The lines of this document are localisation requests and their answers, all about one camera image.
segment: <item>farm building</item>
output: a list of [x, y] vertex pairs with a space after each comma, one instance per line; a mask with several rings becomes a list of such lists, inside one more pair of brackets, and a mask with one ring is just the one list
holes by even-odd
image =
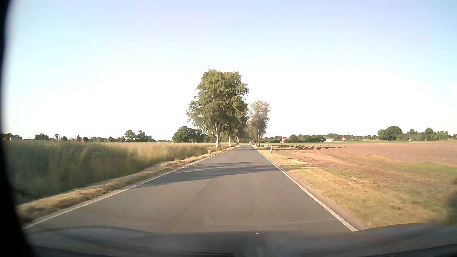
[[331, 138], [331, 137], [328, 137], [328, 136], [324, 136], [324, 139], [326, 142], [334, 142], [335, 139], [334, 138]]

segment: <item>white road marking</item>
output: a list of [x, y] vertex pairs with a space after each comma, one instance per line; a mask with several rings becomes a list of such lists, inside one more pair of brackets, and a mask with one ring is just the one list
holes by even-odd
[[168, 171], [168, 172], [162, 173], [162, 174], [160, 174], [160, 175], [158, 175], [158, 176], [155, 176], [155, 177], [152, 177], [152, 178], [148, 178], [148, 179], [143, 180], [143, 181], [140, 181], [140, 182], [138, 182], [138, 183], [136, 183], [136, 184], [127, 186], [127, 187], [125, 187], [124, 189], [117, 190], [117, 191], [114, 191], [114, 192], [112, 192], [112, 193], [106, 194], [106, 195], [104, 195], [104, 196], [102, 196], [102, 197], [98, 197], [98, 198], [96, 198], [96, 199], [89, 200], [89, 201], [86, 202], [85, 204], [77, 205], [77, 206], [74, 206], [74, 207], [72, 207], [72, 208], [70, 207], [69, 209], [67, 209], [67, 210], [65, 210], [65, 211], [56, 213], [56, 214], [51, 215], [51, 216], [49, 216], [49, 217], [46, 217], [46, 218], [44, 218], [44, 219], [42, 219], [42, 220], [38, 220], [38, 221], [36, 221], [36, 222], [34, 222], [34, 223], [31, 223], [31, 224], [29, 224], [29, 225], [23, 227], [22, 229], [31, 228], [31, 227], [33, 227], [33, 226], [35, 226], [35, 225], [38, 225], [38, 224], [40, 224], [40, 223], [42, 223], [42, 222], [45, 222], [45, 221], [47, 221], [47, 220], [53, 219], [53, 218], [55, 218], [55, 217], [58, 217], [58, 216], [60, 216], [60, 215], [62, 215], [62, 214], [65, 214], [65, 213], [68, 213], [68, 212], [70, 212], [70, 211], [79, 209], [79, 208], [84, 207], [84, 206], [87, 206], [87, 205], [89, 205], [89, 204], [96, 203], [96, 202], [98, 202], [98, 201], [101, 201], [101, 200], [106, 199], [106, 198], [108, 198], [108, 197], [111, 197], [111, 196], [113, 196], [113, 195], [117, 195], [117, 194], [122, 193], [122, 192], [124, 192], [124, 191], [126, 191], [126, 190], [129, 190], [129, 189], [132, 189], [132, 188], [134, 188], [134, 187], [143, 185], [143, 184], [145, 184], [145, 183], [148, 183], [148, 182], [151, 181], [151, 180], [154, 180], [154, 179], [159, 178], [159, 177], [161, 177], [161, 176], [165, 176], [165, 175], [167, 175], [167, 174], [170, 174], [170, 173], [172, 173], [172, 172], [178, 171], [178, 170], [180, 170], [180, 169], [186, 168], [186, 167], [188, 167], [188, 166], [190, 166], [190, 165], [196, 164], [196, 163], [201, 162], [201, 161], [203, 161], [203, 160], [207, 160], [207, 159], [209, 159], [209, 158], [211, 158], [211, 157], [213, 157], [213, 156], [219, 155], [219, 154], [221, 154], [221, 153], [218, 153], [218, 154], [215, 154], [215, 155], [212, 155], [212, 156], [203, 158], [203, 159], [201, 159], [201, 160], [192, 162], [192, 163], [190, 163], [190, 164], [187, 164], [187, 165], [184, 165], [184, 166], [182, 166], [182, 167], [179, 167], [179, 168], [177, 168], [177, 169], [175, 169], [175, 170], [172, 170], [172, 171]]
[[270, 159], [268, 159], [264, 154], [262, 154], [259, 150], [257, 150], [265, 159], [267, 159], [271, 164], [273, 164], [278, 170], [280, 170], [284, 175], [286, 175], [290, 180], [292, 180], [297, 186], [299, 186], [308, 196], [310, 196], [314, 201], [316, 201], [318, 204], [320, 204], [324, 209], [326, 209], [330, 214], [332, 214], [337, 220], [339, 220], [343, 225], [345, 225], [348, 229], [351, 231], [357, 231], [355, 227], [353, 227], [351, 224], [349, 224], [347, 221], [345, 221], [341, 216], [339, 216], [335, 211], [330, 209], [327, 205], [325, 205], [323, 202], [321, 202], [319, 199], [317, 199], [312, 193], [310, 193], [308, 190], [306, 190], [302, 185], [300, 185], [297, 181], [295, 181], [293, 178], [291, 178], [287, 173], [285, 173], [280, 167], [276, 166]]

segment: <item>green field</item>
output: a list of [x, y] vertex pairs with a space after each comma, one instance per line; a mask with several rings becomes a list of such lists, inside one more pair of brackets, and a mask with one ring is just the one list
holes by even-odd
[[215, 151], [211, 143], [4, 143], [17, 203], [134, 174], [163, 161], [207, 154], [209, 146]]
[[[400, 141], [382, 141], [382, 140], [364, 140], [364, 141], [335, 141], [335, 142], [308, 142], [308, 143], [261, 143], [261, 145], [327, 145], [327, 144], [390, 144], [390, 143], [402, 143], [402, 144], [411, 144], [424, 141], [410, 141], [410, 142], [400, 142]], [[440, 140], [440, 142], [457, 142], [455, 139]]]

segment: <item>asphalt road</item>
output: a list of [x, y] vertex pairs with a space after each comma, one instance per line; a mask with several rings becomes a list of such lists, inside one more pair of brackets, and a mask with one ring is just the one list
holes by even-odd
[[87, 225], [153, 233], [350, 231], [249, 145], [57, 216], [27, 231]]

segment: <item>white tree trunk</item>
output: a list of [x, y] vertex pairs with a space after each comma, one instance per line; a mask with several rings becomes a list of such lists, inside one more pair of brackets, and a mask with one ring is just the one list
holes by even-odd
[[221, 135], [219, 134], [219, 124], [216, 122], [216, 149], [220, 148]]

